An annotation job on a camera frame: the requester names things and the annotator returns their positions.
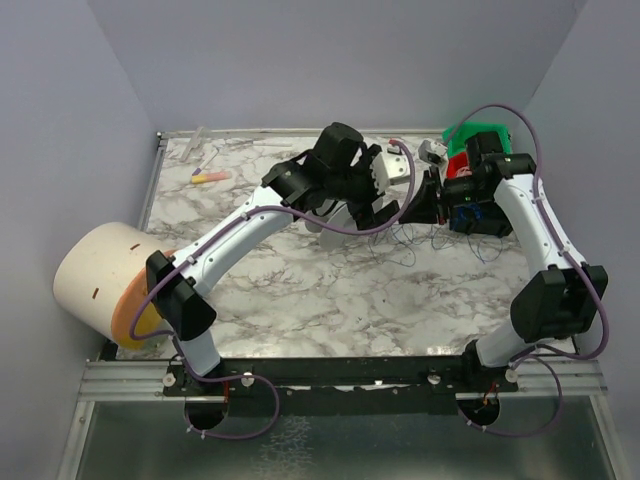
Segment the white perforated cable spool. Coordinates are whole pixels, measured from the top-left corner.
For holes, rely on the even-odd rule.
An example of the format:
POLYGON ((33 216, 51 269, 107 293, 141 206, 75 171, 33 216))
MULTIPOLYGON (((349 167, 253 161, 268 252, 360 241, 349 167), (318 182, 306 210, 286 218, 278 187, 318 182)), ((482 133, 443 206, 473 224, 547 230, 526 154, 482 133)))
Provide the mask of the white perforated cable spool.
POLYGON ((326 200, 319 209, 309 211, 306 215, 339 229, 336 232, 309 220, 304 221, 306 229, 318 235, 319 246, 326 252, 339 249, 358 237, 354 234, 357 231, 355 221, 344 201, 326 200))

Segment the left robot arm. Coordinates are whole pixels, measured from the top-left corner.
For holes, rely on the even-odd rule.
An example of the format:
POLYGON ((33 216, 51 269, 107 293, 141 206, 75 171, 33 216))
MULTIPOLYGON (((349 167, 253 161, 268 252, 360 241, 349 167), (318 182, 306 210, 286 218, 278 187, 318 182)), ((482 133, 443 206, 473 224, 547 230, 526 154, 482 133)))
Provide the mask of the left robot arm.
POLYGON ((229 217, 174 254, 160 251, 146 260, 153 306, 170 325, 177 352, 195 377, 221 362, 211 326, 217 312, 206 297, 218 281, 260 242, 303 219, 346 236, 372 235, 397 222, 406 207, 391 202, 372 209, 394 184, 415 185, 409 152, 394 159, 343 123, 325 127, 314 146, 274 164, 259 186, 229 217))

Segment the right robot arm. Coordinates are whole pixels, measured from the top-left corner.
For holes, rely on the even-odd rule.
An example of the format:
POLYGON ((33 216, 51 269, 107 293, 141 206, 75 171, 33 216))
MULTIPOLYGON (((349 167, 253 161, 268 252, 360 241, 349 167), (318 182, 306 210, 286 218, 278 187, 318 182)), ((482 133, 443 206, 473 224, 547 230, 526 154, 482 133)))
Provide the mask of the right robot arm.
POLYGON ((469 174, 442 179, 431 168, 400 221, 448 223, 465 234, 515 234, 530 279, 512 301, 508 321, 472 347, 482 366, 503 367, 547 341, 587 332, 608 275, 574 250, 530 155, 506 152, 495 131, 471 136, 465 151, 469 174))

